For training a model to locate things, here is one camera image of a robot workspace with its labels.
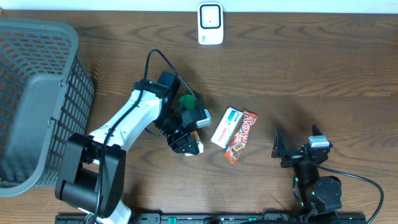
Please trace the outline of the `red Top chocolate bar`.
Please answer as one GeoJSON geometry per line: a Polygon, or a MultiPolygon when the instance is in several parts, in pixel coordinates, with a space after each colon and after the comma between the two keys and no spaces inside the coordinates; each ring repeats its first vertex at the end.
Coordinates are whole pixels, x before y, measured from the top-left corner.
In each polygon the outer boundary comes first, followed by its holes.
{"type": "Polygon", "coordinates": [[[244,110],[240,128],[235,133],[233,140],[230,142],[226,152],[224,153],[225,158],[227,158],[230,163],[234,165],[238,163],[238,159],[243,153],[243,149],[248,142],[249,132],[258,118],[258,114],[244,110]]]}

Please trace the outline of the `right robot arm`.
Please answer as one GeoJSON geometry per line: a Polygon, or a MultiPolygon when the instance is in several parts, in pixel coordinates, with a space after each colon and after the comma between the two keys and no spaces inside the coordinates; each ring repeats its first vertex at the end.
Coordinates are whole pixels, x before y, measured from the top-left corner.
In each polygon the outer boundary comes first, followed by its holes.
{"type": "Polygon", "coordinates": [[[320,176],[318,166],[328,160],[332,143],[312,126],[308,143],[300,149],[288,150],[280,129],[275,131],[272,158],[280,158],[282,168],[294,170],[294,194],[306,212],[319,215],[334,212],[342,207],[341,181],[334,176],[320,176]]]}

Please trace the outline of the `white Panadol box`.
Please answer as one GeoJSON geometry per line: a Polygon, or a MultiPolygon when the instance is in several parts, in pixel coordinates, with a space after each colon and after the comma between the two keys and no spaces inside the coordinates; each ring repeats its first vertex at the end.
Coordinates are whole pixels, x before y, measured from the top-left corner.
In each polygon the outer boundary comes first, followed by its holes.
{"type": "Polygon", "coordinates": [[[211,137],[211,142],[225,149],[243,116],[243,112],[229,107],[211,137]]]}

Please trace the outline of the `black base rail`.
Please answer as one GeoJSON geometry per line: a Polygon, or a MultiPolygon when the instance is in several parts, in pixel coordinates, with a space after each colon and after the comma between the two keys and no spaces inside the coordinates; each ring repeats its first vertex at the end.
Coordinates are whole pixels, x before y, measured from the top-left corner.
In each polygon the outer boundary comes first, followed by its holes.
{"type": "Polygon", "coordinates": [[[308,220],[296,218],[287,213],[270,212],[263,215],[161,215],[158,213],[142,213],[134,215],[129,223],[136,224],[206,224],[206,223],[366,223],[364,215],[337,215],[335,213],[327,215],[312,216],[308,220]]]}

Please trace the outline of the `white barcode scanner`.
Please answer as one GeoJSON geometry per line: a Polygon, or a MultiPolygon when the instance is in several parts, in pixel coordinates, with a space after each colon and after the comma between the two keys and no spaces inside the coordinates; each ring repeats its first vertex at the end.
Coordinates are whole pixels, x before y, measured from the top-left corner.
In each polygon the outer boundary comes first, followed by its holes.
{"type": "Polygon", "coordinates": [[[224,38],[223,7],[218,2],[203,2],[198,5],[198,43],[220,45],[224,38]]]}

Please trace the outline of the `grey plastic basket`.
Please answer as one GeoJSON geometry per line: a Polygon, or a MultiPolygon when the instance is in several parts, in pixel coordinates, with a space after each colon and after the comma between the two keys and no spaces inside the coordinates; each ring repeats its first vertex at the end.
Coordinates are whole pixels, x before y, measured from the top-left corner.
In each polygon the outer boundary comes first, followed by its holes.
{"type": "Polygon", "coordinates": [[[95,89],[62,22],[1,19],[1,196],[53,187],[68,138],[87,130],[95,89]]]}

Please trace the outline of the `green lid jar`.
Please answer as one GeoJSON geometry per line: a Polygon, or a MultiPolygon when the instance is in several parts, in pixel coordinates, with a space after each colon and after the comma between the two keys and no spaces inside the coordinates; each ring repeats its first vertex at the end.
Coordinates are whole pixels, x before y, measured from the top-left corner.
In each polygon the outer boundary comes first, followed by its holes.
{"type": "Polygon", "coordinates": [[[195,109],[195,102],[196,100],[192,95],[181,96],[178,100],[178,111],[182,113],[186,110],[195,109]]]}

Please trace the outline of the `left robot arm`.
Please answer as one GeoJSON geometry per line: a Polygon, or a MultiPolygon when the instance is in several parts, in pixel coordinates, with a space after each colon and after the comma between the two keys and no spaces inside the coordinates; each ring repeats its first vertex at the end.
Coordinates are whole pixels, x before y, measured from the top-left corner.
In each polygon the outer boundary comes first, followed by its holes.
{"type": "Polygon", "coordinates": [[[142,79],[127,103],[89,135],[72,134],[65,147],[55,188],[57,199],[84,211],[74,223],[128,223],[132,212],[121,200],[126,153],[151,123],[167,138],[173,152],[193,156],[203,152],[195,128],[211,124],[201,101],[192,109],[174,110],[181,79],[163,72],[156,82],[142,79]]]}

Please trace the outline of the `orange small snack box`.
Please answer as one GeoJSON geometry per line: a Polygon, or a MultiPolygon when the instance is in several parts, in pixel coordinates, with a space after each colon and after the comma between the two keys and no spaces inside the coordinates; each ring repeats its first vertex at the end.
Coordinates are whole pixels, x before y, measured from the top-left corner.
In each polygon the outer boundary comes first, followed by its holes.
{"type": "Polygon", "coordinates": [[[186,156],[195,156],[203,153],[204,145],[196,131],[192,131],[187,135],[187,143],[183,149],[186,156]]]}

